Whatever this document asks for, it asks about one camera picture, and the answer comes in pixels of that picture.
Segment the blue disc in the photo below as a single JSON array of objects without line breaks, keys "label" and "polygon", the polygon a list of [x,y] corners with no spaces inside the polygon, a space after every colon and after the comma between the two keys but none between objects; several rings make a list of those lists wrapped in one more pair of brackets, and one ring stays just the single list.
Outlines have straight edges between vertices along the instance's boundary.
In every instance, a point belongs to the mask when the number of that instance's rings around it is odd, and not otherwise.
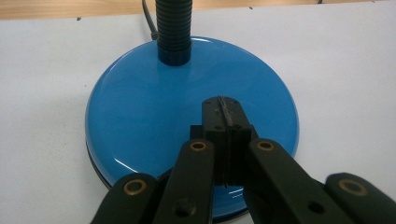
[{"label": "blue disc", "polygon": [[[157,43],[151,41],[121,56],[100,77],[88,102],[87,146],[110,186],[131,172],[159,176],[172,168],[190,126],[202,122],[201,102],[218,95],[239,101],[259,137],[294,154],[297,111],[266,63],[203,37],[192,39],[191,60],[182,66],[165,65],[157,55]],[[244,210],[241,188],[215,187],[214,219]]]}]

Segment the black ribbed tube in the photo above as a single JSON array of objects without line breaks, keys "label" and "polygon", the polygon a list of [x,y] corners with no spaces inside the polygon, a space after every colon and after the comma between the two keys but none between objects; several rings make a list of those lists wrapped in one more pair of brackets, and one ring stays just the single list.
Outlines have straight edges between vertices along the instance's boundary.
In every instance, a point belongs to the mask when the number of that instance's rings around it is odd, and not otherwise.
[{"label": "black ribbed tube", "polygon": [[158,57],[179,66],[191,57],[192,0],[156,0]]}]

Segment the white table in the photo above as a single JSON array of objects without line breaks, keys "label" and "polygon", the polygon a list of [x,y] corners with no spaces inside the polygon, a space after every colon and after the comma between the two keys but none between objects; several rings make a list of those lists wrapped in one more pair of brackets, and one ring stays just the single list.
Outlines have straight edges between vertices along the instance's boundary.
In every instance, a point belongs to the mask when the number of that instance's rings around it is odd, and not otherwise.
[{"label": "white table", "polygon": [[[85,147],[85,107],[105,69],[150,41],[146,21],[0,21],[0,31],[0,223],[88,223],[107,189]],[[195,11],[192,34],[281,76],[300,117],[295,159],[312,177],[349,172],[396,199],[396,1]]]}]

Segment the wooden table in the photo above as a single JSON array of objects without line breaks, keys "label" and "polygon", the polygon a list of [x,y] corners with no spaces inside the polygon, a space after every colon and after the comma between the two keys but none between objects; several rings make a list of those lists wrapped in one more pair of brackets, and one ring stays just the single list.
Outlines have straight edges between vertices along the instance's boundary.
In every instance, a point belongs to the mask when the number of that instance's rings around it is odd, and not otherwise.
[{"label": "wooden table", "polygon": [[[310,5],[319,0],[195,0],[193,9]],[[369,0],[323,0],[322,3],[364,2]],[[147,0],[155,11],[155,1]],[[142,13],[140,0],[1,0],[0,20],[72,18]]]}]

